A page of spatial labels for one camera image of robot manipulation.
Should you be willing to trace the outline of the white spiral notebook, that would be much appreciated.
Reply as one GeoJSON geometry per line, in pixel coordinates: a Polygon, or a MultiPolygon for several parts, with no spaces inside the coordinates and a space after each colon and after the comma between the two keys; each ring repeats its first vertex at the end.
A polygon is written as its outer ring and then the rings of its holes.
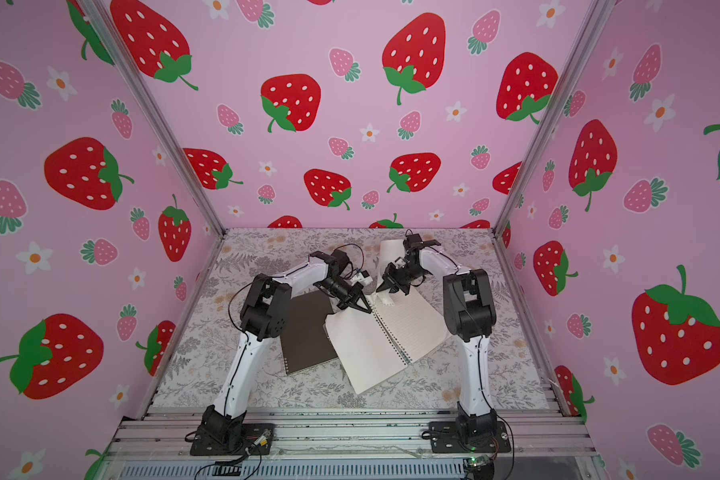
{"type": "Polygon", "coordinates": [[[450,337],[445,320],[417,290],[376,298],[369,313],[346,309],[326,318],[325,331],[357,394],[428,355],[450,337]]]}

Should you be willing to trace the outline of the torn lined paper page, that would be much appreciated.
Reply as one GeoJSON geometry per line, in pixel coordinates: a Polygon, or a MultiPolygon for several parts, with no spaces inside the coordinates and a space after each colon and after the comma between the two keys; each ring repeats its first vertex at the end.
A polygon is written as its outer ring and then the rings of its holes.
{"type": "Polygon", "coordinates": [[[404,258],[406,250],[403,239],[384,240],[380,243],[377,285],[383,282],[383,274],[390,263],[398,258],[404,258]]]}

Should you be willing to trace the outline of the dark brown spiral notebook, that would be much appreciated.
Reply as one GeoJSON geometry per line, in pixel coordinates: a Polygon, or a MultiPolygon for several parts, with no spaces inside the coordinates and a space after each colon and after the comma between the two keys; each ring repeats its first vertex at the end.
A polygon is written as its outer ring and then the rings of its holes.
{"type": "Polygon", "coordinates": [[[291,300],[285,328],[280,335],[287,376],[337,358],[324,328],[326,318],[332,314],[329,297],[320,291],[291,300]]]}

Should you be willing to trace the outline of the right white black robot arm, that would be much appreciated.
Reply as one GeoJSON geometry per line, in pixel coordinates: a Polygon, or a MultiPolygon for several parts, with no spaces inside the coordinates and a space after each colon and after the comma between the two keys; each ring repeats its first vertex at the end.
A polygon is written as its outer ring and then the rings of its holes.
{"type": "Polygon", "coordinates": [[[461,340],[459,371],[461,393],[457,402],[456,425],[464,438],[495,434],[497,413],[492,405],[487,380],[485,349],[497,320],[487,272],[456,262],[436,240],[407,233],[400,241],[383,243],[393,258],[380,268],[374,303],[390,319],[424,320],[435,311],[426,300],[414,298],[417,285],[438,278],[442,285],[442,319],[438,322],[461,340]]]}

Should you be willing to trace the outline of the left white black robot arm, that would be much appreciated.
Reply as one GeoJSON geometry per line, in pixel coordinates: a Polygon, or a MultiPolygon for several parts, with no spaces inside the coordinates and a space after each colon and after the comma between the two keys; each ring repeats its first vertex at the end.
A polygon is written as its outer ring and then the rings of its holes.
{"type": "Polygon", "coordinates": [[[315,287],[337,301],[341,310],[369,313],[363,289],[371,283],[368,271],[351,269],[346,252],[315,251],[301,266],[274,275],[258,274],[249,285],[239,320],[232,325],[240,335],[234,360],[213,404],[206,408],[201,426],[224,441],[242,427],[249,396],[264,354],[286,326],[294,296],[315,287]]]}

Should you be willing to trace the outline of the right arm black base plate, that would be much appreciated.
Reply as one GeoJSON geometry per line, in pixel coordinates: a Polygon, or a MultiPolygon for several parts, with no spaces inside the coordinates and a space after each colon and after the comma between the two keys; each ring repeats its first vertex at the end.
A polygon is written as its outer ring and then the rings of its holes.
{"type": "Polygon", "coordinates": [[[512,452],[506,424],[499,421],[494,431],[471,432],[455,421],[433,421],[421,433],[437,454],[504,454],[512,452]]]}

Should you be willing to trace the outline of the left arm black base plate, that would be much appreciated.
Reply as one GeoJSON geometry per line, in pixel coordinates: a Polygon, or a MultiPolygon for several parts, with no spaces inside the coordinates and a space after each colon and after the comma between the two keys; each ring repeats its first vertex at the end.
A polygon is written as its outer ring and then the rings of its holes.
{"type": "Polygon", "coordinates": [[[270,454],[274,429],[273,423],[243,423],[216,432],[207,425],[201,425],[195,432],[190,455],[267,456],[270,454]]]}

